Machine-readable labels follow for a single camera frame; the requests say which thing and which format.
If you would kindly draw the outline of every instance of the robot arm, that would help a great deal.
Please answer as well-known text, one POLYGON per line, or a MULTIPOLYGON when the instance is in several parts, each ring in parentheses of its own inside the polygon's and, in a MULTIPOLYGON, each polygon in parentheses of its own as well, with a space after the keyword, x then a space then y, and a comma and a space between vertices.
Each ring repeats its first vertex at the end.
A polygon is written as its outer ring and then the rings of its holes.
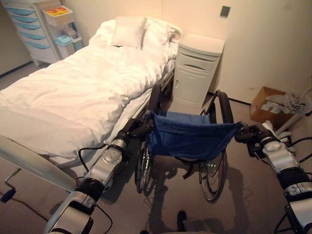
POLYGON ((285 210, 293 230, 298 234, 312 234, 312 182, 286 145, 266 123, 245 125, 235 139, 247 144, 250 156, 268 160, 284 189, 288 201, 285 210))
POLYGON ((93 225, 91 214, 98 199, 110 186, 114 169, 122 160, 128 159, 125 150, 130 139, 147 134, 150 129, 150 126, 145 127, 145 125, 139 127, 136 119, 129 120, 75 191, 71 192, 55 211, 44 233, 88 234, 93 225))

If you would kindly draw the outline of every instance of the white pillow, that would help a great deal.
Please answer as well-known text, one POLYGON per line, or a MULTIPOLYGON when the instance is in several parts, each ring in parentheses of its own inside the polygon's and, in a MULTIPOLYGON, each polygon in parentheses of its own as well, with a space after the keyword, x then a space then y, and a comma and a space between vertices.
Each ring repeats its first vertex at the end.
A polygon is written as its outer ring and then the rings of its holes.
POLYGON ((97 32, 90 38, 89 45, 97 45, 102 48, 110 46, 115 26, 116 21, 114 19, 103 22, 97 32))
POLYGON ((147 19, 146 25, 147 29, 143 40, 143 50, 154 50, 166 45, 175 32, 167 24, 152 19, 147 19))
POLYGON ((111 45, 142 49, 145 23, 146 18, 143 17, 116 17, 111 45))

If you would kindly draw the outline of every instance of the bed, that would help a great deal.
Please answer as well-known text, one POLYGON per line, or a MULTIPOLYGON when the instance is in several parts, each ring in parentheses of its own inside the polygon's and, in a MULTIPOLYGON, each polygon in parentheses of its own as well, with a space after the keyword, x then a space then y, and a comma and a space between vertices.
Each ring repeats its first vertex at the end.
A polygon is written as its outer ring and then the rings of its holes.
MULTIPOLYGON (((88 46, 0 91, 0 156, 75 189, 74 178, 85 173, 78 150, 111 142, 152 87, 166 86, 181 37, 178 27, 153 18, 102 23, 88 46)), ((101 152, 82 154, 88 167, 101 152)))

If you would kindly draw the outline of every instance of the drawer handle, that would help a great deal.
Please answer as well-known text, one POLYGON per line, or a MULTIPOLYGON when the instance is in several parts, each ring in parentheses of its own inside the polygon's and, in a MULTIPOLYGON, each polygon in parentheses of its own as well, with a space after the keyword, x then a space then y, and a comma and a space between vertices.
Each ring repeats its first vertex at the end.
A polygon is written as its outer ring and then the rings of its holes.
POLYGON ((196 56, 193 56, 193 55, 187 55, 185 53, 182 53, 184 56, 187 56, 187 57, 191 57, 191 58, 194 58, 194 59, 199 59, 199 60, 203 60, 203 61, 208 61, 208 62, 215 62, 215 60, 210 60, 210 59, 206 59, 206 58, 199 58, 199 57, 196 57, 196 56))
POLYGON ((22 16, 12 16, 14 19, 23 22, 23 23, 33 23, 37 21, 36 18, 22 17, 22 16))
POLYGON ((34 39, 34 40, 42 40, 45 38, 45 36, 42 36, 42 35, 35 35, 35 34, 23 33, 23 32, 19 32, 19 33, 27 38, 34 39))
POLYGON ((41 50, 45 50, 47 48, 50 48, 50 46, 48 46, 48 45, 41 45, 41 44, 29 42, 29 41, 25 41, 25 43, 32 46, 32 47, 35 47, 37 49, 41 49, 41 50))
POLYGON ((15 23, 15 24, 17 24, 21 28, 28 29, 28 30, 36 30, 36 29, 41 28, 40 25, 25 24, 25 23, 15 23))
POLYGON ((196 69, 205 71, 205 69, 203 69, 203 68, 201 68, 201 67, 194 66, 194 65, 184 64, 184 66, 193 67, 193 68, 196 68, 196 69))
POLYGON ((22 9, 15 9, 15 8, 6 8, 9 12, 12 12, 14 14, 20 15, 20 16, 28 16, 32 13, 34 13, 34 11, 30 11, 30 10, 22 10, 22 9))

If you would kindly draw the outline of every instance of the wall outlet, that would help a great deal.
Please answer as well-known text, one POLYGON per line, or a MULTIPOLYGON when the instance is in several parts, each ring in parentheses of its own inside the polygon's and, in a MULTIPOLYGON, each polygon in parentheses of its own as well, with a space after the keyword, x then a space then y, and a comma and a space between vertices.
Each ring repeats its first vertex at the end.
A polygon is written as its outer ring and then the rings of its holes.
POLYGON ((230 7, 229 6, 222 6, 220 16, 227 18, 228 15, 229 15, 229 12, 230 12, 230 7))

